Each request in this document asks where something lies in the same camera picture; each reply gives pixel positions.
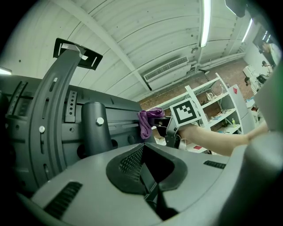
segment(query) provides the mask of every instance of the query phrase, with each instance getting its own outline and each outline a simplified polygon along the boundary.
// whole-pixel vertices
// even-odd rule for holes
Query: white shelf
[[[225,114],[221,115],[219,119],[217,119],[217,120],[210,120],[208,122],[208,126],[212,127],[212,126],[216,125],[218,122],[221,122],[223,119],[226,119],[229,115],[233,114],[235,111],[236,111],[235,108],[230,109],[229,112],[226,112]]]
[[[217,132],[222,132],[224,133],[225,129],[226,129],[226,134],[233,134],[234,132],[236,132],[239,128],[241,128],[241,125],[238,125],[236,127],[234,127],[233,125],[228,125],[227,127],[222,127],[219,130],[217,130]]]
[[[197,145],[194,144],[194,143],[190,143],[190,144],[187,144],[186,149],[187,149],[187,151],[194,152],[194,153],[202,153],[202,152],[207,150],[204,147],[202,147],[201,149],[197,150],[197,149],[194,149],[195,146],[197,146]]]
[[[202,94],[205,91],[208,91],[217,81],[219,80],[219,78],[216,78],[214,80],[211,80],[207,83],[204,83],[203,85],[196,87],[193,89],[193,92],[195,95],[199,95]]]
[[[212,105],[213,103],[215,103],[216,101],[219,101],[220,99],[222,99],[223,97],[227,96],[228,94],[229,94],[229,93],[226,92],[226,93],[220,95],[219,97],[215,98],[214,100],[212,100],[212,101],[210,101],[210,102],[204,104],[204,105],[202,106],[202,108],[204,109],[204,108],[206,108],[207,106]]]
[[[179,96],[176,96],[176,97],[174,97],[174,98],[172,98],[172,99],[170,99],[168,101],[165,101],[162,104],[159,104],[159,105],[157,105],[157,106],[155,106],[153,108],[162,108],[163,110],[166,110],[171,105],[176,104],[176,103],[178,103],[178,102],[180,102],[180,101],[182,101],[182,100],[184,100],[186,98],[189,98],[189,97],[190,97],[189,93],[186,92],[186,93],[183,93],[183,94],[181,94]]]

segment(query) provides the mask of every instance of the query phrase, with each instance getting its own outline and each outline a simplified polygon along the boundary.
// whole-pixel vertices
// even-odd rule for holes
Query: air conditioner
[[[191,65],[185,65],[184,67],[181,67],[179,69],[176,69],[172,72],[169,72],[165,75],[162,75],[161,77],[158,77],[157,79],[149,82],[149,86],[152,90],[160,89],[164,86],[167,86],[183,77],[186,76],[187,72],[190,71]]]
[[[184,65],[187,64],[187,62],[189,62],[189,60],[187,59],[186,56],[181,57],[179,59],[173,60],[170,63],[167,63],[155,70],[153,70],[152,72],[144,75],[144,79],[150,83],[153,80],[158,79],[159,77],[163,76],[164,74],[167,74],[173,70],[176,70]]]

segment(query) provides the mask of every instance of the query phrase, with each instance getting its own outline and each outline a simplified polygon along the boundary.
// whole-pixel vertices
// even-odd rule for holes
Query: screw
[[[101,118],[101,117],[99,117],[99,118],[97,118],[96,123],[97,123],[98,125],[102,125],[102,124],[104,123],[104,119]]]
[[[39,131],[40,131],[41,133],[43,133],[43,132],[45,131],[45,128],[44,128],[43,125],[41,125],[41,126],[39,127]]]

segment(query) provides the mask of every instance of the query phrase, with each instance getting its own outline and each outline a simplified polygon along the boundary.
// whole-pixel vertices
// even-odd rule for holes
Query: black grille
[[[81,186],[82,184],[78,182],[69,182],[44,210],[53,217],[60,219],[79,192]]]
[[[119,169],[134,181],[140,180],[140,171],[142,169],[142,150],[143,147],[122,159]]]
[[[212,166],[212,167],[220,168],[220,169],[224,169],[226,166],[226,164],[224,163],[213,162],[213,161],[208,161],[208,160],[204,162],[204,165],[208,165],[208,166]]]

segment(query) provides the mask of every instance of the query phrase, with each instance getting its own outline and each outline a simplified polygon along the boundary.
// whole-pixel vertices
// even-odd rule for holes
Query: mounting hole
[[[81,144],[78,149],[76,150],[76,154],[79,156],[80,159],[87,157],[84,149],[84,145]]]
[[[112,139],[111,142],[112,142],[113,149],[118,148],[118,143],[116,140]]]

